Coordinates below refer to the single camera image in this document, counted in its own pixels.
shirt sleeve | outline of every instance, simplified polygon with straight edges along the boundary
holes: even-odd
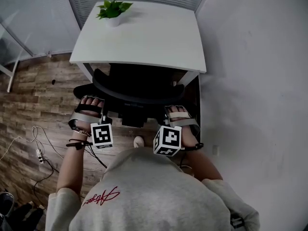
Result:
[[[260,229],[259,213],[246,204],[228,183],[223,180],[208,179],[204,179],[202,183],[222,199],[231,213],[236,213],[243,218],[247,231],[258,231]]]
[[[61,188],[49,195],[45,231],[67,231],[81,207],[78,195],[69,188]]]

white pot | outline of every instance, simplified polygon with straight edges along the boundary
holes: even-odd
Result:
[[[121,15],[119,15],[118,17],[115,17],[115,18],[107,18],[106,19],[106,26],[107,27],[116,27],[120,24],[120,21],[121,21],[121,18],[120,18]]]

tabletop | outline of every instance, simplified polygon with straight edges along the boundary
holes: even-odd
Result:
[[[132,1],[117,27],[96,18],[95,4],[70,58],[71,63],[129,63],[206,72],[194,11]]]

white t-shirt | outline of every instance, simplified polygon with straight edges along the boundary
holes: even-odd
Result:
[[[68,188],[51,194],[46,230],[228,231],[234,230],[231,212],[244,219],[246,230],[259,230],[258,212],[229,184],[200,182],[167,157],[137,148],[116,157],[83,203]]]

sneaker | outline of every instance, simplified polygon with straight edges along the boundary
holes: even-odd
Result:
[[[134,139],[134,148],[144,147],[144,139],[141,136],[137,136]]]

